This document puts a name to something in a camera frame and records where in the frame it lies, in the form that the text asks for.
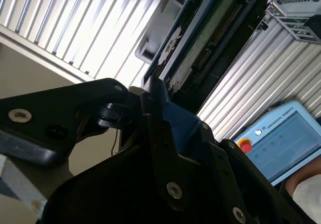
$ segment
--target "blue plastic part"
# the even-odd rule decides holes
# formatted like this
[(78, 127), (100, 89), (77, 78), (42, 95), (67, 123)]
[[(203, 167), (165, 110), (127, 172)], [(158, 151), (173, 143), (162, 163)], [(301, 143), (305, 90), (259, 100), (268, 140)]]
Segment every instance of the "blue plastic part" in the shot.
[(161, 101), (163, 107), (163, 119), (172, 126), (172, 133), (177, 152), (181, 152), (187, 141), (201, 124), (196, 115), (171, 102), (169, 93), (162, 81)]
[(234, 141), (247, 138), (249, 159), (276, 185), (321, 155), (321, 126), (296, 100), (262, 116)]

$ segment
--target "white surface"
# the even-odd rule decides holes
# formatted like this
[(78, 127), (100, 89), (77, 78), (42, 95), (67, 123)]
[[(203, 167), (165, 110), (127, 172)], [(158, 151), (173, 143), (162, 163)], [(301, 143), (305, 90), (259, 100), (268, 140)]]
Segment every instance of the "white surface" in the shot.
[[(33, 62), (7, 46), (0, 45), (0, 98), (67, 86), (71, 82)], [(70, 157), (70, 170), (78, 174), (110, 156), (115, 131), (77, 144)], [(34, 224), (36, 217), (21, 202), (0, 195), (0, 223)]]

